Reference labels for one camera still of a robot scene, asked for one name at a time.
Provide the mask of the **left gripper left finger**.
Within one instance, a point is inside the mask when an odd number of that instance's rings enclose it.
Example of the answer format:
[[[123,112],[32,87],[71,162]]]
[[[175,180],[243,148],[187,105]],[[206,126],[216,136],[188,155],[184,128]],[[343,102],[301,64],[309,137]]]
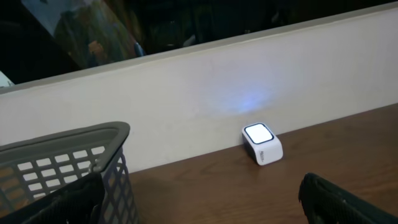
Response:
[[[97,224],[105,195],[94,172],[1,218],[1,224]]]

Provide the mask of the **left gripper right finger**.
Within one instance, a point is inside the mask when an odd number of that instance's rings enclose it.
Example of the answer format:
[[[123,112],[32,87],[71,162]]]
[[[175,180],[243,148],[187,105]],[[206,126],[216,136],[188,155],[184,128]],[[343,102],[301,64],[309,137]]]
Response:
[[[309,224],[397,224],[396,216],[314,173],[304,175],[298,200]]]

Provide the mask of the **white barcode scanner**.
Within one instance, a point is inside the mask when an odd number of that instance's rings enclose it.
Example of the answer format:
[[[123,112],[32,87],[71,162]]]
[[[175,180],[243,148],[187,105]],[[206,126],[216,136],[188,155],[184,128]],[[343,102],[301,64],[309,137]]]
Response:
[[[264,123],[245,126],[241,132],[245,150],[259,166],[282,159],[282,143]]]

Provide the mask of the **grey plastic shopping basket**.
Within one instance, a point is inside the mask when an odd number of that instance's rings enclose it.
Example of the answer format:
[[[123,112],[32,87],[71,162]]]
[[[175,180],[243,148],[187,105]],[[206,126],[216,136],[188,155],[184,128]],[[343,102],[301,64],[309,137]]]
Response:
[[[1,218],[97,172],[105,189],[98,223],[139,223],[123,154],[129,132],[115,121],[1,146]]]

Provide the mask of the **dark window with frame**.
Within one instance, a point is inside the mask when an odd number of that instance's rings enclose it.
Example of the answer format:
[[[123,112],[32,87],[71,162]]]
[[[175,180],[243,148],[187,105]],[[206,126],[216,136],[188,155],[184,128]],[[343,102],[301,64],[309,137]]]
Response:
[[[1,93],[396,6],[395,0],[3,0]]]

